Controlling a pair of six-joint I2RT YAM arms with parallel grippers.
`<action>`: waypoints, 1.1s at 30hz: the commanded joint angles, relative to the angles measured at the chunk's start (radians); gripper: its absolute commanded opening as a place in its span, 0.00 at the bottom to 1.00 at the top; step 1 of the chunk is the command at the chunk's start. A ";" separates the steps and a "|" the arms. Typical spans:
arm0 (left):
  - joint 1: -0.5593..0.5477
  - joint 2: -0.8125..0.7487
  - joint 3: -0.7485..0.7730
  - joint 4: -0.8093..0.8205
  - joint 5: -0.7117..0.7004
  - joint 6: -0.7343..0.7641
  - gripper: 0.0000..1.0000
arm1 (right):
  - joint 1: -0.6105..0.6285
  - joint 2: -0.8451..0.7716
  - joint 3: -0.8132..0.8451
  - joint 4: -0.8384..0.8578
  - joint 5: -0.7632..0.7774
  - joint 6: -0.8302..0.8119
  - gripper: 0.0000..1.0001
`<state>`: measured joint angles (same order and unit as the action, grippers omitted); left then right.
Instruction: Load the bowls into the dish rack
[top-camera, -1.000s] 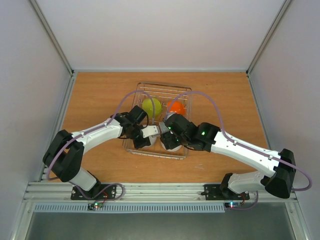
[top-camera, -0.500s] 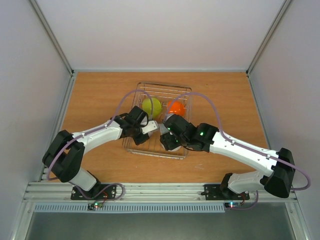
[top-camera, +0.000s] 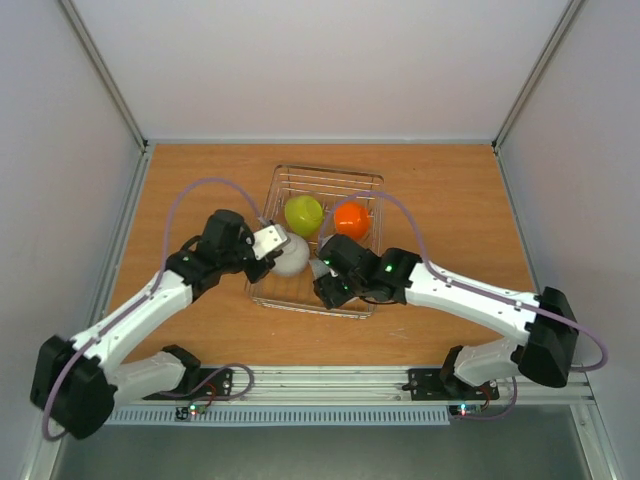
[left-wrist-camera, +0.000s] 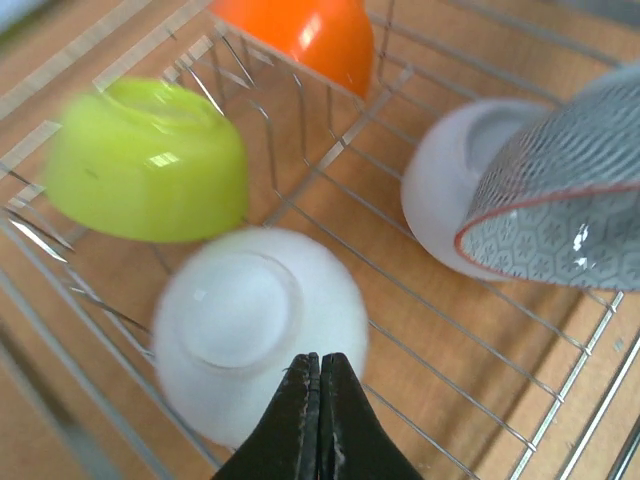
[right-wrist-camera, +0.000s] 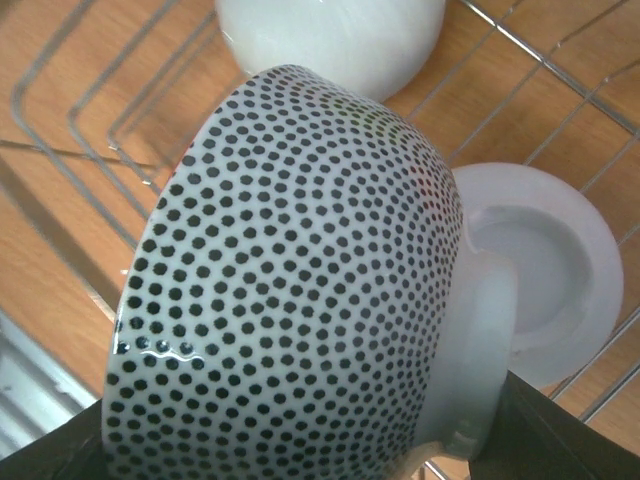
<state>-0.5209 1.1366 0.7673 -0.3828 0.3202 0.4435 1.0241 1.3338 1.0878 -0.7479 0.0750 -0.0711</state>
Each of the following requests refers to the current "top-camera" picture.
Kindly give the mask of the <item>orange bowl white inside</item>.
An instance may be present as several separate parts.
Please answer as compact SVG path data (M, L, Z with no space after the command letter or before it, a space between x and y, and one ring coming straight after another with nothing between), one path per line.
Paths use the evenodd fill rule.
M355 241L362 240L371 227L368 210L354 201L338 206L334 212L333 221L338 234L346 235Z

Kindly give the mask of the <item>grey patterned bowl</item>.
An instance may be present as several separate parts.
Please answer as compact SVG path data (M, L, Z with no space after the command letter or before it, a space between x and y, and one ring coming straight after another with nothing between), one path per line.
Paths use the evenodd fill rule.
M297 234L288 234L288 243L274 262L271 272L281 277L293 277L302 273L309 262L310 249L305 239Z

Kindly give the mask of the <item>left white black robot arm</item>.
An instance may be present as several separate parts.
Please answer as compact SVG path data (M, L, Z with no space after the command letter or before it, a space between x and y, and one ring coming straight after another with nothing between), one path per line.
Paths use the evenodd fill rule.
M109 316L70 339L54 335L40 347L30 400L42 410L42 434L84 439L123 405L161 395L194 396L205 381L200 361L169 345L142 361L128 355L176 313L186 309L227 274L243 273L256 283L274 267L289 238L271 221L252 231L238 213L219 209L203 232L169 255L152 280Z

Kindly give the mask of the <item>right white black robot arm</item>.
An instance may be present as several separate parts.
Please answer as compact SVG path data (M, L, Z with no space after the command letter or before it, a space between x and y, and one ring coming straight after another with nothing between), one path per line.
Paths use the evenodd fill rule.
M353 299L427 307L469 320L500 339L454 346L443 362L437 390L467 397L489 381L516 375L550 388L568 383L578 331L566 296L507 292L424 262L416 253L389 248L382 255L346 235L332 235L316 252L326 272L313 282L328 310Z

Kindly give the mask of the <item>lime green bowl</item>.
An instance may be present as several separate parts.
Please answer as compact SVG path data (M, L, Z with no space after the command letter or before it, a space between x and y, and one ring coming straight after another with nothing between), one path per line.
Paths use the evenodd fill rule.
M303 238L313 235L324 222L322 205L310 195L288 199L284 215L290 230Z

